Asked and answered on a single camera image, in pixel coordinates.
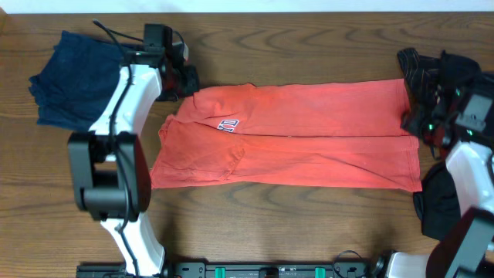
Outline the orange printed t-shirt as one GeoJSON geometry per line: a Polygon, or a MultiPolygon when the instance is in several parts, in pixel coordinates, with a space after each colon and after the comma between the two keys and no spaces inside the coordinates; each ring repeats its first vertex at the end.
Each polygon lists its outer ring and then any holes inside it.
{"type": "Polygon", "coordinates": [[[255,183],[421,188],[404,81],[216,86],[167,117],[154,188],[255,183]]]}

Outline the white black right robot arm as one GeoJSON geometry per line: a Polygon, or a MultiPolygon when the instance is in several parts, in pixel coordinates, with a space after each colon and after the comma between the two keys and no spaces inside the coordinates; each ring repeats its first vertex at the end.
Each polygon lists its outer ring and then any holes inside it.
{"type": "Polygon", "coordinates": [[[377,277],[492,277],[493,103],[452,108],[434,142],[449,147],[445,167],[455,186],[461,219],[426,255],[392,253],[376,265],[377,277]]]}

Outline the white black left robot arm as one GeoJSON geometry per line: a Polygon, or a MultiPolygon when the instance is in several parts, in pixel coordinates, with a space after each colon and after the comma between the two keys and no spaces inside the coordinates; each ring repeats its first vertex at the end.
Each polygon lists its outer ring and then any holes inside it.
{"type": "Polygon", "coordinates": [[[140,143],[155,101],[176,101],[198,91],[198,74],[187,59],[161,65],[126,63],[102,115],[86,132],[69,137],[74,198],[113,237],[125,261],[81,264],[78,277],[173,277],[173,264],[147,215],[151,177],[140,143]]]}

